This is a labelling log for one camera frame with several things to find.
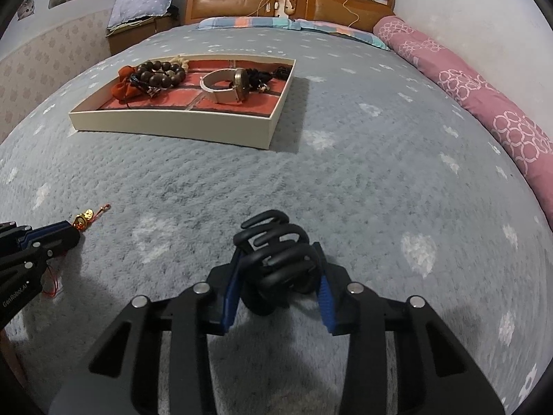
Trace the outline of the cream satin scrunchie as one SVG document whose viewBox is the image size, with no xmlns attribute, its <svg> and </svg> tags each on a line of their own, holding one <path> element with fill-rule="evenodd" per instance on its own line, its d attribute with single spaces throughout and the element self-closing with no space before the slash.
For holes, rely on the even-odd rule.
<svg viewBox="0 0 553 415">
<path fill-rule="evenodd" d="M 184 71 L 188 70 L 188 59 L 182 54 L 175 55 L 174 57 L 171 57 L 169 60 L 171 64 L 177 64 L 180 66 Z"/>
</svg>

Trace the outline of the grey patterned bedspread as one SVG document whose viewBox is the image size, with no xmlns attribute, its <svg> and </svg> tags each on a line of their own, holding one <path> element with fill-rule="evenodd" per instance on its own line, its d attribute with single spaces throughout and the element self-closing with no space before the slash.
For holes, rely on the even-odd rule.
<svg viewBox="0 0 553 415">
<path fill-rule="evenodd" d="M 174 54 L 296 63 L 266 151 L 76 131 L 121 66 Z M 97 61 L 1 146 L 1 218 L 41 227 L 110 205 L 58 263 L 61 292 L 8 325 L 42 409 L 138 294 L 178 295 L 229 260 L 240 224 L 287 213 L 380 295 L 425 297 L 513 413 L 552 358 L 552 233 L 503 147 L 392 52 L 313 32 L 181 27 Z"/>
</svg>

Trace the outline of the plaid pillow left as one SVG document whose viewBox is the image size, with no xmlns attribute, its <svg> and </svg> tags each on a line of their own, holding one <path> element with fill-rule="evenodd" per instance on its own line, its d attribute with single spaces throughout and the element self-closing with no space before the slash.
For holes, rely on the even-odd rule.
<svg viewBox="0 0 553 415">
<path fill-rule="evenodd" d="M 201 21 L 198 30 L 231 29 L 231 28 L 274 28 L 292 31 L 302 29 L 298 21 L 279 17 L 212 17 Z"/>
</svg>

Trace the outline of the cream tray with brick lining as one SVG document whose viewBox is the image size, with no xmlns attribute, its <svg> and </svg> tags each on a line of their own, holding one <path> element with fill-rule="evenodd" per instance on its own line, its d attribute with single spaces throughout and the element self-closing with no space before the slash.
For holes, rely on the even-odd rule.
<svg viewBox="0 0 553 415">
<path fill-rule="evenodd" d="M 268 149 L 291 88 L 295 60 L 239 54 L 184 56 L 188 59 L 187 71 L 171 64 L 171 57 L 133 66 L 135 74 L 130 80 L 142 95 L 128 103 L 112 97 L 117 73 L 70 111 L 73 127 L 78 131 L 156 135 Z M 278 66 L 291 67 L 289 79 L 271 79 L 268 92 L 249 92 L 242 103 L 213 103 L 200 88 L 203 76 L 221 68 L 273 72 Z"/>
</svg>

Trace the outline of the lavender dotted cushion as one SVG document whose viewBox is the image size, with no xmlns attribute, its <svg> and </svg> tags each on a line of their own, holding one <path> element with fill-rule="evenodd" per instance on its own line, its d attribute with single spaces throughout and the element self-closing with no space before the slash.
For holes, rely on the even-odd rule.
<svg viewBox="0 0 553 415">
<path fill-rule="evenodd" d="M 171 3 L 172 0 L 115 0 L 107 31 L 134 21 L 165 16 Z"/>
</svg>

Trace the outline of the white band bronze watch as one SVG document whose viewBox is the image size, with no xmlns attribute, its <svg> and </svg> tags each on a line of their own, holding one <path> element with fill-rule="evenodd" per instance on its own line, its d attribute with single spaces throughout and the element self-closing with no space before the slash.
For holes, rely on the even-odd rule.
<svg viewBox="0 0 553 415">
<path fill-rule="evenodd" d="M 249 77 L 243 67 L 221 68 L 203 76 L 200 88 L 213 103 L 242 103 L 249 96 Z"/>
</svg>

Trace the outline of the brown pendant with black cord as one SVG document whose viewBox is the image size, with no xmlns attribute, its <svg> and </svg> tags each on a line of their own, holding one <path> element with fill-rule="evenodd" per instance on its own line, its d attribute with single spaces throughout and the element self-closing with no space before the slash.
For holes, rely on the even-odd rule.
<svg viewBox="0 0 553 415">
<path fill-rule="evenodd" d="M 290 66 L 278 66 L 273 72 L 272 76 L 274 79 L 281 80 L 286 82 L 287 79 L 289 79 L 289 76 L 291 75 L 291 67 Z"/>
</svg>

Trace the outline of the plaid pillow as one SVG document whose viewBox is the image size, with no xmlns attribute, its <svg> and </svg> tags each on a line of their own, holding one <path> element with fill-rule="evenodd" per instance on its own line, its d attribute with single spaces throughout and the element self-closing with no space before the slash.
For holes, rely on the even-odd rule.
<svg viewBox="0 0 553 415">
<path fill-rule="evenodd" d="M 292 31 L 302 29 L 298 21 L 279 17 L 212 17 L 201 21 L 198 30 L 231 29 L 231 28 L 274 28 Z"/>
<path fill-rule="evenodd" d="M 289 21 L 289 28 L 292 30 L 308 30 L 332 36 L 351 38 L 381 50 L 389 50 L 385 42 L 370 32 L 358 30 L 349 26 L 332 24 L 327 21 L 297 19 L 295 21 Z"/>
</svg>

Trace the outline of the black velvet scrunchie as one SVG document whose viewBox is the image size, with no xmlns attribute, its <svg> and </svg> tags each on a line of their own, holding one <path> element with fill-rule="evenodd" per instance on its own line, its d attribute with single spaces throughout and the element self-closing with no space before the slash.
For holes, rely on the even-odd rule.
<svg viewBox="0 0 553 415">
<path fill-rule="evenodd" d="M 246 69 L 246 88 L 249 92 L 265 93 L 270 90 L 269 83 L 274 74 L 256 68 Z"/>
</svg>

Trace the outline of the orange fabric scrunchie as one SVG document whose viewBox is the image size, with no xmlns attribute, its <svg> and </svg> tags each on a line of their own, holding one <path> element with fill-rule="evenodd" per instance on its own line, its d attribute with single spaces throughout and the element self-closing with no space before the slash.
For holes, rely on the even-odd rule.
<svg viewBox="0 0 553 415">
<path fill-rule="evenodd" d="M 141 89 L 131 83 L 131 76 L 135 74 L 133 66 L 123 66 L 118 70 L 117 82 L 112 86 L 112 97 L 119 103 L 128 103 L 142 95 Z"/>
</svg>

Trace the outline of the small tabby kitten sticker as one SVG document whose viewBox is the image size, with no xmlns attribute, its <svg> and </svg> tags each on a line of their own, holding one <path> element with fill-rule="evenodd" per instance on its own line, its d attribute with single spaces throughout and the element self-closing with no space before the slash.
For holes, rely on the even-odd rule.
<svg viewBox="0 0 553 415">
<path fill-rule="evenodd" d="M 17 9 L 17 20 L 22 21 L 35 14 L 35 0 L 25 0 Z"/>
</svg>

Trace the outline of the black claw hair clip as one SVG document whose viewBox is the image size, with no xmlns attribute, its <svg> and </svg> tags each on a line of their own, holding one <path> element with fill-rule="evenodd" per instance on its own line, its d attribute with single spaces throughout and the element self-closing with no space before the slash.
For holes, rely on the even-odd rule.
<svg viewBox="0 0 553 415">
<path fill-rule="evenodd" d="M 233 236 L 239 252 L 240 298 L 253 314 L 266 317 L 287 308 L 291 296 L 320 288 L 320 254 L 308 234 L 287 214 L 272 209 L 241 224 Z"/>
</svg>

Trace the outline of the plaid pillow right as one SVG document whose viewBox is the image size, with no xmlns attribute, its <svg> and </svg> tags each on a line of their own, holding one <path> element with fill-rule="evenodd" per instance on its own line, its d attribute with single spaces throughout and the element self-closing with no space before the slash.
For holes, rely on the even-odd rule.
<svg viewBox="0 0 553 415">
<path fill-rule="evenodd" d="M 370 32 L 358 30 L 349 26 L 332 24 L 327 21 L 297 19 L 295 21 L 289 21 L 289 28 L 292 30 L 308 30 L 332 36 L 351 38 L 381 50 L 389 50 L 385 42 Z"/>
</svg>

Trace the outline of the pink rolled quilt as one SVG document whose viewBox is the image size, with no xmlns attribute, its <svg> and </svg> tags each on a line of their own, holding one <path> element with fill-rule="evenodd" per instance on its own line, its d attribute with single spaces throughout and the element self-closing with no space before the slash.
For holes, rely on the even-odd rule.
<svg viewBox="0 0 553 415">
<path fill-rule="evenodd" d="M 451 50 L 396 16 L 376 35 L 473 115 L 515 162 L 552 221 L 552 140 L 524 111 Z"/>
</svg>

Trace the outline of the wooden nightstand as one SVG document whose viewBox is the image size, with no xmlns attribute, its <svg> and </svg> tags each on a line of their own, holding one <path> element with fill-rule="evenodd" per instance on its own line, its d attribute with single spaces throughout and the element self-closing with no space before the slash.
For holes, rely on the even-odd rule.
<svg viewBox="0 0 553 415">
<path fill-rule="evenodd" d="M 110 53 L 111 55 L 119 54 L 155 34 L 168 31 L 179 25 L 180 21 L 174 20 L 171 16 L 164 16 L 120 26 L 106 35 Z"/>
</svg>

